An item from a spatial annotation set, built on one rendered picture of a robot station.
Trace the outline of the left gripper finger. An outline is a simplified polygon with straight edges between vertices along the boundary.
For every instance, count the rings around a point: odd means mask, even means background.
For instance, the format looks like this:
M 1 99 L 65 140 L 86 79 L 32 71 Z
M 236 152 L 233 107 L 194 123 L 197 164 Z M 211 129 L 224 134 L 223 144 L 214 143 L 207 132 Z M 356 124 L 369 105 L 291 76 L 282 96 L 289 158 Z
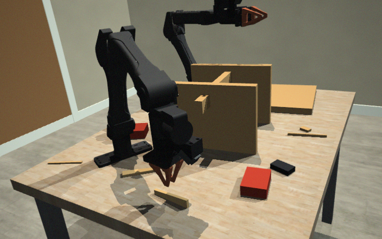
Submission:
M 248 13 L 257 16 L 257 18 L 254 19 L 254 20 L 248 21 Z M 247 26 L 247 25 L 249 25 L 251 23 L 254 23 L 254 22 L 256 22 L 256 21 L 258 21 L 260 19 L 262 19 L 262 15 L 261 14 L 255 12 L 255 11 L 252 11 L 250 9 L 247 9 L 247 8 L 242 8 L 242 27 Z
M 255 7 L 255 6 L 252 6 L 252 7 L 251 7 L 251 10 L 264 15 L 264 16 L 262 17 L 262 19 L 260 19 L 260 20 L 258 20 L 258 21 L 256 21 L 256 22 L 252 23 L 251 25 L 256 24 L 257 22 L 259 22 L 259 21 L 261 21 L 261 20 L 263 20 L 263 19 L 265 19 L 265 18 L 268 17 L 268 14 L 267 14 L 267 13 L 261 11 L 260 9 L 258 9 L 258 8 Z M 256 18 L 256 16 L 253 15 L 253 14 L 251 14 L 251 20 L 253 20 L 253 19 L 255 19 L 255 18 Z

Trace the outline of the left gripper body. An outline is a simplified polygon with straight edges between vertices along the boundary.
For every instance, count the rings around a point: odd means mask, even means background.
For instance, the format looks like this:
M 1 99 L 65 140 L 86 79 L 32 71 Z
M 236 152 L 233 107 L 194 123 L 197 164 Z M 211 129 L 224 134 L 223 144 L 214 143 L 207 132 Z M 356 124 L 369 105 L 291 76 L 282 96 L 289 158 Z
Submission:
M 243 7 L 242 7 L 243 8 Z M 235 9 L 235 17 L 233 18 L 227 18 L 229 24 L 234 24 L 235 27 L 242 27 L 242 8 Z M 250 7 L 244 7 L 251 10 Z M 248 21 L 251 21 L 251 14 L 248 13 Z

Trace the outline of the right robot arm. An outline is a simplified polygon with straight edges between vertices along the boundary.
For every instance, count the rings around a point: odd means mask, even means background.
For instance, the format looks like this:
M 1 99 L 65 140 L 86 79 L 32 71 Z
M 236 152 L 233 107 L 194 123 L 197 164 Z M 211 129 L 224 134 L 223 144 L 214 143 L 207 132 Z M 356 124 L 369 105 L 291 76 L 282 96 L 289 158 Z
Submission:
M 149 116 L 156 155 L 168 160 L 178 154 L 187 165 L 193 165 L 203 152 L 202 138 L 192 136 L 193 126 L 187 112 L 178 108 L 178 87 L 164 70 L 160 71 L 135 43 L 135 27 L 122 26 L 120 32 L 100 29 L 95 45 L 98 63 L 103 67 L 108 87 L 109 110 L 107 137 L 114 151 L 97 156 L 99 168 L 152 150 L 152 145 L 141 141 L 131 145 L 130 134 L 135 129 L 127 104 L 127 73 L 130 75 L 141 109 Z

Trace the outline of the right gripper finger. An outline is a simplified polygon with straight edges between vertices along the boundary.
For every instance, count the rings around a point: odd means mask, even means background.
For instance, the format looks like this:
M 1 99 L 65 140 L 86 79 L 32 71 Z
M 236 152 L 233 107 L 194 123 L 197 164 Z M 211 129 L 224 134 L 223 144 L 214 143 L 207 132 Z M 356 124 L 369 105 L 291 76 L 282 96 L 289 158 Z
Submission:
M 173 166 L 171 166 L 168 169 L 163 169 L 163 168 L 158 167 L 158 166 L 156 166 L 154 164 L 151 164 L 151 163 L 149 163 L 149 165 L 156 172 L 156 174 L 159 176 L 159 178 L 161 179 L 161 181 L 164 184 L 164 186 L 169 187 L 170 180 L 171 180 L 171 175 L 172 175 L 172 170 L 173 170 Z M 165 178 L 164 178 L 164 176 L 163 176 L 163 174 L 162 174 L 160 169 L 162 169 L 162 171 L 165 172 L 166 180 L 165 180 Z
M 176 180 L 176 177 L 177 177 L 177 175 L 178 175 L 178 172 L 179 172 L 179 170 L 180 170 L 180 168 L 181 168 L 181 166 L 182 166 L 182 163 L 183 163 L 183 159 L 182 160 L 180 160 L 180 161 L 178 161 L 177 163 L 175 163 L 175 170 L 174 170 L 174 173 L 173 173 L 173 175 L 171 175 L 171 182 L 175 182 L 175 180 Z

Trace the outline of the tan flat board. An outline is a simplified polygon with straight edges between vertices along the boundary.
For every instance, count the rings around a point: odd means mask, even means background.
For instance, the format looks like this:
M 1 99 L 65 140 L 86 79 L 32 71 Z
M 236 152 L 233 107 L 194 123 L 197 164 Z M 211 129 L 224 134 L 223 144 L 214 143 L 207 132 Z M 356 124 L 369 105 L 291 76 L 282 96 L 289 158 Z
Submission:
M 316 86 L 272 84 L 271 112 L 312 114 Z

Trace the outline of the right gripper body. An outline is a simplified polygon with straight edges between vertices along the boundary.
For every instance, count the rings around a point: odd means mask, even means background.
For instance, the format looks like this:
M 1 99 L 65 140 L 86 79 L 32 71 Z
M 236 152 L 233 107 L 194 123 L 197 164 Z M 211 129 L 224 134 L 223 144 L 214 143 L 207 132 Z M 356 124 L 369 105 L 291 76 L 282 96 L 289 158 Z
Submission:
M 152 136 L 153 150 L 143 155 L 144 162 L 154 164 L 163 169 L 168 169 L 171 166 L 173 166 L 175 163 L 177 163 L 178 161 L 182 160 L 182 158 L 178 154 L 175 154 L 168 160 L 157 157 L 154 138 L 164 138 L 164 136 L 153 135 L 153 134 L 151 134 L 151 136 Z

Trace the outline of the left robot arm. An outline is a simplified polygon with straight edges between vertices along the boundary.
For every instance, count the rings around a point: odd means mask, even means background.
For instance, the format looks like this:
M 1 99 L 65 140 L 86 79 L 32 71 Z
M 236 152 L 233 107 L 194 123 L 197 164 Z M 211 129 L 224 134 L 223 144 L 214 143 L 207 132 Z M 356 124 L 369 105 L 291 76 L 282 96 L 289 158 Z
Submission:
M 191 64 L 197 64 L 185 37 L 185 24 L 210 25 L 215 23 L 229 24 L 227 18 L 235 17 L 235 9 L 242 0 L 214 0 L 213 9 L 207 11 L 169 11 L 166 13 L 163 34 L 175 47 L 186 71 L 186 78 L 191 79 Z M 226 9 L 225 9 L 226 8 Z

